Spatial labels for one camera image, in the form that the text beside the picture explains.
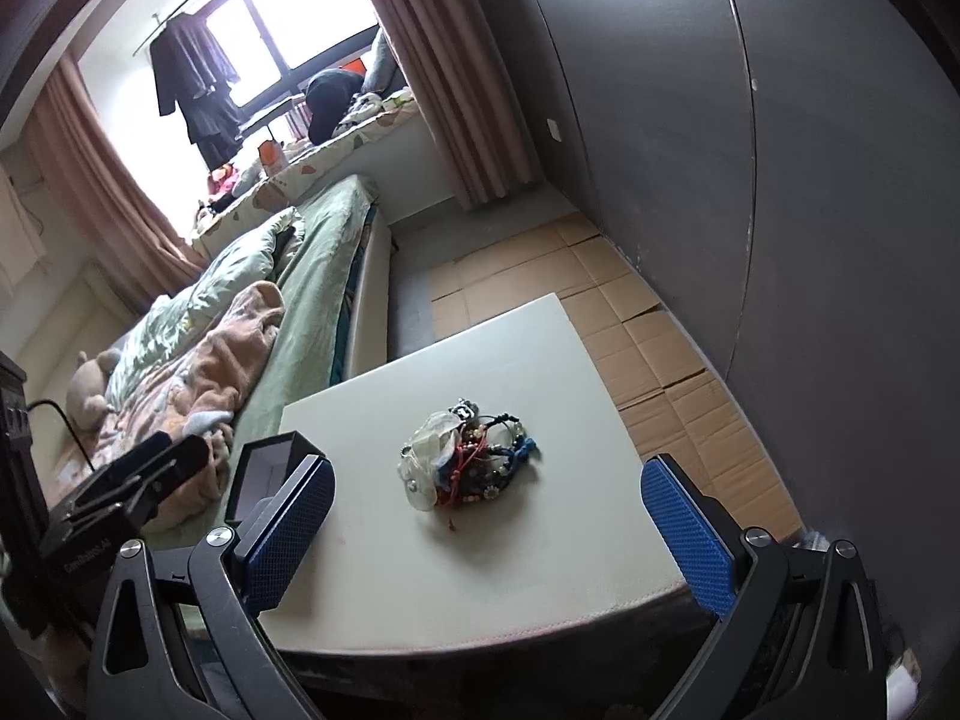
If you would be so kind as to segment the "green bed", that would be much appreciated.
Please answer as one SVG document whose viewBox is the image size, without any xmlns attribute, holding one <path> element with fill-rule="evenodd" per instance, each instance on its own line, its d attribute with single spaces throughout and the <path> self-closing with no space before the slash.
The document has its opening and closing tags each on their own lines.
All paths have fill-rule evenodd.
<svg viewBox="0 0 960 720">
<path fill-rule="evenodd" d="M 389 276 L 389 232 L 376 206 L 377 190 L 363 176 L 348 176 L 294 208 L 304 216 L 304 239 L 275 281 L 285 316 L 259 382 L 233 421 L 229 479 L 218 502 L 166 530 L 184 539 L 223 522 L 229 486 L 242 447 L 277 433 L 286 405 L 317 394 L 359 372 L 355 335 L 373 332 L 373 361 L 386 359 L 386 324 L 371 314 L 386 307 L 363 281 Z"/>
</svg>

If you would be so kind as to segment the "dark hanging clothes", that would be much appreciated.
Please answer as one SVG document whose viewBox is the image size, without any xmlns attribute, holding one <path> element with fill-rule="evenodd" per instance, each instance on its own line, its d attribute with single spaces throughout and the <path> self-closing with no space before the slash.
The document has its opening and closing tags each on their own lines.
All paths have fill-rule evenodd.
<svg viewBox="0 0 960 720">
<path fill-rule="evenodd" d="M 242 148 L 244 112 L 231 98 L 239 75 L 200 16 L 179 13 L 149 44 L 161 117 L 184 117 L 189 142 L 208 171 L 231 161 Z"/>
</svg>

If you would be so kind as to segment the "pink right curtain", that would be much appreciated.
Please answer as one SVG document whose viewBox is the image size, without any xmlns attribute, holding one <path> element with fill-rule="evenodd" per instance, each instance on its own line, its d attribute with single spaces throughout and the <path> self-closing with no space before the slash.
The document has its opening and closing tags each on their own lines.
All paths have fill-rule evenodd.
<svg viewBox="0 0 960 720">
<path fill-rule="evenodd" d="M 466 210 L 540 181 L 540 166 L 477 0 L 371 0 Z"/>
</svg>

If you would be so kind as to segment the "window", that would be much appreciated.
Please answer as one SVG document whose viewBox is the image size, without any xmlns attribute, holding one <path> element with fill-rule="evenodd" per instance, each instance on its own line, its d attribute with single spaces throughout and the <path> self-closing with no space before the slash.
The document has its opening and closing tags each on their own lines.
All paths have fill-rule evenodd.
<svg viewBox="0 0 960 720">
<path fill-rule="evenodd" d="M 239 73 L 231 98 L 245 114 L 288 96 L 322 52 L 374 26 L 370 0 L 103 0 L 73 54 L 104 132 L 148 198 L 182 234 L 206 195 L 208 167 L 177 110 L 161 112 L 149 46 L 169 20 L 205 21 Z"/>
</svg>

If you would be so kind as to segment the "black bag on sill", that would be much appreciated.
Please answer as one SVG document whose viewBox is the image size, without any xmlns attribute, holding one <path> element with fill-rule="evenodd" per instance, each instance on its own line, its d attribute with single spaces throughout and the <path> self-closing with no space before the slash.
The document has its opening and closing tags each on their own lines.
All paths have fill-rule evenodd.
<svg viewBox="0 0 960 720">
<path fill-rule="evenodd" d="M 361 73 L 345 68 L 326 68 L 309 82 L 304 101 L 311 114 L 308 135 L 313 145 L 322 145 L 332 137 L 363 83 Z"/>
</svg>

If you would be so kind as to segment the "pink fleece blanket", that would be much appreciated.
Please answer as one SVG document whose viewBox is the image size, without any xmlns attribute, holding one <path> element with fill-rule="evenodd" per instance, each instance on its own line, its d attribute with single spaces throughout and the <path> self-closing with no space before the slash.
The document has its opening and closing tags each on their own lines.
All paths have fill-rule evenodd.
<svg viewBox="0 0 960 720">
<path fill-rule="evenodd" d="M 160 504 L 146 533 L 171 530 L 223 496 L 235 442 L 233 421 L 259 382 L 283 316 L 276 284 L 257 281 L 241 289 L 199 343 L 149 374 L 103 422 L 94 444 L 96 466 L 109 465 L 158 431 L 172 440 L 197 436 L 205 444 L 202 468 Z"/>
</svg>

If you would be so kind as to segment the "white square table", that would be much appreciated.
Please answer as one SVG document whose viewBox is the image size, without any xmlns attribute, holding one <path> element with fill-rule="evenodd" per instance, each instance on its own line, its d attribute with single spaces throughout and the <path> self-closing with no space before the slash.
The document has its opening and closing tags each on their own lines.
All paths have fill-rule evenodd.
<svg viewBox="0 0 960 720">
<path fill-rule="evenodd" d="M 416 511 L 400 450 L 470 401 L 485 450 L 460 452 L 438 505 Z M 640 457 L 562 303 L 545 296 L 286 406 L 334 465 L 332 509 L 283 600 L 275 647 L 433 655 L 534 639 L 680 593 L 640 498 Z M 532 437 L 512 478 L 488 450 Z"/>
</svg>

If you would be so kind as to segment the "white plastic pouch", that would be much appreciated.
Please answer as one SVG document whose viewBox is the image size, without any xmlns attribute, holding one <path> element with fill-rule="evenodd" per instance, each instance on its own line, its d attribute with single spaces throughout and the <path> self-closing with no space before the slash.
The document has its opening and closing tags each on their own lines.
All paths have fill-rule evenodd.
<svg viewBox="0 0 960 720">
<path fill-rule="evenodd" d="M 438 505 L 439 472 L 459 445 L 459 416 L 436 411 L 427 417 L 400 450 L 397 473 L 409 504 L 420 512 Z"/>
</svg>

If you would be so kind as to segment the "light green floral duvet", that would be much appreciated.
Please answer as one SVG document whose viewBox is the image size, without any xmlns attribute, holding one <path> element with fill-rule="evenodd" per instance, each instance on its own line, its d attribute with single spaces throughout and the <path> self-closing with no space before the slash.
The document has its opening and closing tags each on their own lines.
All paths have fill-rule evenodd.
<svg viewBox="0 0 960 720">
<path fill-rule="evenodd" d="M 304 239 L 304 216 L 285 208 L 228 244 L 195 283 L 161 296 L 117 343 L 106 401 L 119 411 L 140 382 L 192 348 L 256 281 L 275 281 Z"/>
</svg>

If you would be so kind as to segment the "white wall socket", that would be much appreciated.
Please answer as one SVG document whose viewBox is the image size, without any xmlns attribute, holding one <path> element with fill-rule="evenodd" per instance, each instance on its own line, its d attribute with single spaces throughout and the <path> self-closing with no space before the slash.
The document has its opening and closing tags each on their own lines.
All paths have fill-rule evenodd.
<svg viewBox="0 0 960 720">
<path fill-rule="evenodd" d="M 550 132 L 550 137 L 553 138 L 555 142 L 563 143 L 562 132 L 560 132 L 560 126 L 558 125 L 558 122 L 556 122 L 555 119 L 550 119 L 550 117 L 548 117 L 547 127 L 548 132 Z"/>
</svg>

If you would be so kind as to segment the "pink left curtain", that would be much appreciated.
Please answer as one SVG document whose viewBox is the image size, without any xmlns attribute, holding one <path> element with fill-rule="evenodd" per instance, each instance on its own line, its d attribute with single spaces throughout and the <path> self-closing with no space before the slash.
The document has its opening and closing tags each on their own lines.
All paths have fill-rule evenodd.
<svg viewBox="0 0 960 720">
<path fill-rule="evenodd" d="M 50 72 L 21 140 L 50 195 L 128 304 L 146 310 L 161 294 L 197 281 L 205 262 L 122 163 L 68 55 Z"/>
</svg>

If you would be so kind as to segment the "beige plush toy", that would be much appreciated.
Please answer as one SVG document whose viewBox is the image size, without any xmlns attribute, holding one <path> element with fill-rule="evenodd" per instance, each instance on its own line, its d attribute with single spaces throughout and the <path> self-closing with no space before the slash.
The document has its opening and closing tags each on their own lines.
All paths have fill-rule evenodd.
<svg viewBox="0 0 960 720">
<path fill-rule="evenodd" d="M 121 360 L 121 351 L 107 348 L 96 356 L 85 351 L 78 355 L 78 366 L 67 387 L 65 410 L 73 426 L 83 433 L 98 431 L 110 411 L 106 388 L 110 374 Z"/>
</svg>

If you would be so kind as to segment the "orange item on sill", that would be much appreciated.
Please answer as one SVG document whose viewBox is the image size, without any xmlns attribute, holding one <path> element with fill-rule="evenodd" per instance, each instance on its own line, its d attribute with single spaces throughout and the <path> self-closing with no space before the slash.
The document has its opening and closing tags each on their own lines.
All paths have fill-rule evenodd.
<svg viewBox="0 0 960 720">
<path fill-rule="evenodd" d="M 260 165 L 267 177 L 274 177 L 288 167 L 288 158 L 283 151 L 283 146 L 275 140 L 263 140 L 257 148 L 257 153 L 259 153 Z"/>
</svg>

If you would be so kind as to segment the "black jewelry box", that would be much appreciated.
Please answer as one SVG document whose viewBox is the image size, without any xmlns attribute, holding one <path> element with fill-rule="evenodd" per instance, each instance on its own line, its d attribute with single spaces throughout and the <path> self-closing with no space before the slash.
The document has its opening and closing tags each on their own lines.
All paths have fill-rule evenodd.
<svg viewBox="0 0 960 720">
<path fill-rule="evenodd" d="M 322 457 L 322 452 L 298 431 L 247 442 L 229 486 L 224 522 L 239 527 L 262 499 L 278 493 L 308 455 Z"/>
</svg>

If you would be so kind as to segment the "pink curtain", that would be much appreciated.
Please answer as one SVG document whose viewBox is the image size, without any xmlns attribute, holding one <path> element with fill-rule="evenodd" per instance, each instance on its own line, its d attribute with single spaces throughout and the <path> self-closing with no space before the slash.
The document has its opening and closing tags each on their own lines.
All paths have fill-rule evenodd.
<svg viewBox="0 0 960 720">
<path fill-rule="evenodd" d="M 21 140 L 50 195 L 128 304 L 146 310 L 161 294 L 197 281 L 205 262 L 122 163 L 68 55 L 50 72 Z"/>
<path fill-rule="evenodd" d="M 466 210 L 540 181 L 540 166 L 477 0 L 371 0 Z"/>
</svg>

